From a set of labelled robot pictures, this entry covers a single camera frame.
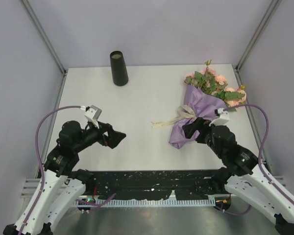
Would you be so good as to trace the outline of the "purple wrapping paper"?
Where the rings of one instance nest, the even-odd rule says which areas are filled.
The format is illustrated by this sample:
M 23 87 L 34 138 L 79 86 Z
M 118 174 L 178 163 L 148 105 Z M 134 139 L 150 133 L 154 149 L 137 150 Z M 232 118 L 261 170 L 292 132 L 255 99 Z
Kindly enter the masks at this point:
M 226 104 L 219 98 L 205 94 L 200 88 L 188 85 L 184 95 L 184 105 L 188 105 L 194 112 L 196 117 L 212 121 L 215 119 L 215 110 L 218 108 L 226 108 Z M 185 118 L 177 121 L 171 132 L 169 144 L 180 149 L 184 144 L 194 141 L 199 131 L 195 131 L 190 139 L 185 138 L 183 125 L 194 122 L 193 118 Z

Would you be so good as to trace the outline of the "black conical vase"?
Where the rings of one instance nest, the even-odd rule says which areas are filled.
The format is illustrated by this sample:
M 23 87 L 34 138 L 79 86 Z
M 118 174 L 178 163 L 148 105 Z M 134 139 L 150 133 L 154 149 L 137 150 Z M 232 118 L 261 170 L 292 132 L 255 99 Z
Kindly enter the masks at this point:
M 114 84 L 117 86 L 126 85 L 128 83 L 128 74 L 124 56 L 121 51 L 113 51 L 110 53 L 110 66 Z

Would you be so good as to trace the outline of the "right aluminium frame post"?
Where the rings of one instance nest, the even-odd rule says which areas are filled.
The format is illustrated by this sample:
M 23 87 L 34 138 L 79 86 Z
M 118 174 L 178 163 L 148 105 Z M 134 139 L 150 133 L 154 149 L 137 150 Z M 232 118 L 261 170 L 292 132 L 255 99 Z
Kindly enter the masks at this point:
M 242 56 L 240 57 L 237 65 L 235 66 L 235 71 L 237 73 L 240 72 L 242 69 L 245 61 L 247 60 L 248 56 L 250 55 L 251 51 L 259 41 L 260 37 L 262 36 L 263 32 L 265 31 L 267 25 L 269 24 L 271 18 L 275 14 L 277 8 L 279 7 L 282 0 L 271 0 L 267 9 L 265 10 L 264 15 L 262 16 L 259 24 L 257 25 L 251 39 L 249 40 Z

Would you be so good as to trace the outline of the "pink flower bunch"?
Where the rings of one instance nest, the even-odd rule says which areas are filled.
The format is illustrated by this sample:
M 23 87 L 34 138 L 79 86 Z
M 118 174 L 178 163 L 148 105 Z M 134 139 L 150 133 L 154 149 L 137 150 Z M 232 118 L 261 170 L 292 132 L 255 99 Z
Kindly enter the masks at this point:
M 221 99 L 227 107 L 245 104 L 245 86 L 241 85 L 238 89 L 229 87 L 227 79 L 210 67 L 211 62 L 212 60 L 207 60 L 204 69 L 186 75 L 184 82 L 199 88 L 205 94 Z

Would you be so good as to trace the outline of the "left aluminium frame post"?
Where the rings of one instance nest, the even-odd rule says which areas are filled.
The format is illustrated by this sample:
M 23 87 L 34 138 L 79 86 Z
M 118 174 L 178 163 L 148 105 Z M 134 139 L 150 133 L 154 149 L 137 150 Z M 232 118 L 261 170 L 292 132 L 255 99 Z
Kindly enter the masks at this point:
M 60 58 L 58 57 L 49 37 L 47 36 L 43 26 L 41 25 L 34 9 L 32 8 L 30 2 L 28 0 L 20 0 L 20 3 L 23 5 L 26 13 L 28 14 L 30 20 L 32 21 L 38 35 L 42 39 L 43 43 L 45 44 L 45 47 L 49 51 L 52 59 L 56 63 L 58 69 L 60 70 L 61 74 L 64 76 L 66 74 L 66 69 L 63 66 Z

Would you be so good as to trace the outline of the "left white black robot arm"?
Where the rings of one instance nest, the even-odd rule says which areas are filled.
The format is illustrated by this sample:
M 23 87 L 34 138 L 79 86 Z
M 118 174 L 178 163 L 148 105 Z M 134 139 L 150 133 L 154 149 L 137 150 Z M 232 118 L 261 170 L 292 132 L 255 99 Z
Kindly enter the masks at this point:
M 94 175 L 79 169 L 72 169 L 79 161 L 79 152 L 94 143 L 115 148 L 125 133 L 113 130 L 108 123 L 96 127 L 88 122 L 81 128 L 79 122 L 68 121 L 62 125 L 56 147 L 48 154 L 41 180 L 27 208 L 14 223 L 7 225 L 5 235 L 51 235 L 56 226 L 82 194 L 94 192 Z

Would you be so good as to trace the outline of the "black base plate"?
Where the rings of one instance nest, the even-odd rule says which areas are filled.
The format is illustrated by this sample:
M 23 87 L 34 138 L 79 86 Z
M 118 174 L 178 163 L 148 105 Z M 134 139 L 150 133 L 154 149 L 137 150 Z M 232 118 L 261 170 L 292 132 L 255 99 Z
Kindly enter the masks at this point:
M 218 170 L 171 171 L 88 171 L 83 181 L 90 183 L 85 194 L 99 199 L 111 195 L 116 200 L 167 200 L 172 192 L 177 200 L 207 199 L 225 194 L 225 185 L 232 176 L 226 168 Z

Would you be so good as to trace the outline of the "aluminium frame post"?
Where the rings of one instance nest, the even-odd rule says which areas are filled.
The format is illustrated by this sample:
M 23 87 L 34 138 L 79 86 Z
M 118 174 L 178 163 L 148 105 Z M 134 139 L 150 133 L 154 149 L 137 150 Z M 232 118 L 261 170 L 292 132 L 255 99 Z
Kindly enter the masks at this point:
M 271 0 L 267 9 L 265 10 L 264 15 L 262 16 L 259 24 L 257 25 L 251 39 L 249 40 L 242 56 L 240 57 L 237 65 L 235 66 L 235 71 L 237 73 L 240 72 L 242 69 L 245 61 L 247 60 L 248 56 L 250 55 L 251 51 L 259 41 L 260 37 L 262 36 L 263 32 L 265 31 L 267 25 L 269 24 L 271 18 L 275 14 L 277 8 L 279 7 L 282 0 Z
M 45 47 L 49 51 L 52 59 L 56 63 L 58 69 L 60 70 L 61 74 L 64 76 L 66 74 L 66 69 L 63 66 L 60 58 L 58 57 L 49 37 L 47 36 L 43 26 L 41 25 L 34 9 L 32 8 L 30 2 L 28 0 L 20 0 L 20 3 L 23 5 L 26 13 L 28 14 L 30 20 L 32 21 L 38 35 L 42 39 L 43 43 L 45 44 Z

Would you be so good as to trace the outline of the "aluminium front rail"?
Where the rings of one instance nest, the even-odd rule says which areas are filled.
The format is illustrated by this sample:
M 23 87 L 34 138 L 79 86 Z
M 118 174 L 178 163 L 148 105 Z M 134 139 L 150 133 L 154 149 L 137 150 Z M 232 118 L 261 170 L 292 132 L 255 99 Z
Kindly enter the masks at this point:
M 282 186 L 286 186 L 286 181 L 282 176 L 276 176 L 276 180 L 282 184 Z M 38 186 L 40 179 L 26 179 L 24 187 L 22 189 L 21 193 L 21 198 L 31 198 Z M 58 190 L 57 194 L 59 195 L 66 187 L 67 184 L 69 183 L 70 178 L 67 179 L 64 184 L 60 187 Z

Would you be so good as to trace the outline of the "cream gold-lettered ribbon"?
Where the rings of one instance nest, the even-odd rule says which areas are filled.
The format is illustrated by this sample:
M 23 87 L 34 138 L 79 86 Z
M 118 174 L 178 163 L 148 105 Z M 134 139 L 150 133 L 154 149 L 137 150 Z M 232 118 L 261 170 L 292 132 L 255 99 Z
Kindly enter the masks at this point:
M 194 110 L 189 107 L 188 105 L 179 106 L 177 109 L 177 117 L 168 120 L 168 121 L 158 121 L 158 122 L 151 122 L 152 128 L 173 125 L 176 122 L 183 120 L 183 119 L 196 119 L 196 115 Z

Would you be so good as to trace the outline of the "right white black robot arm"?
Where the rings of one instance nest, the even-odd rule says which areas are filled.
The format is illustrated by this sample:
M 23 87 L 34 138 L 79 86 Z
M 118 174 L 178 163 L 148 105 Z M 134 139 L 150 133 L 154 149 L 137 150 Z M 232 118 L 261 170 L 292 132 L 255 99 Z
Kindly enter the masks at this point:
M 199 117 L 182 129 L 188 139 L 198 131 L 196 142 L 208 145 L 221 159 L 224 166 L 214 175 L 214 191 L 240 197 L 268 218 L 279 234 L 294 235 L 294 195 L 263 167 L 256 155 L 237 144 L 227 126 Z

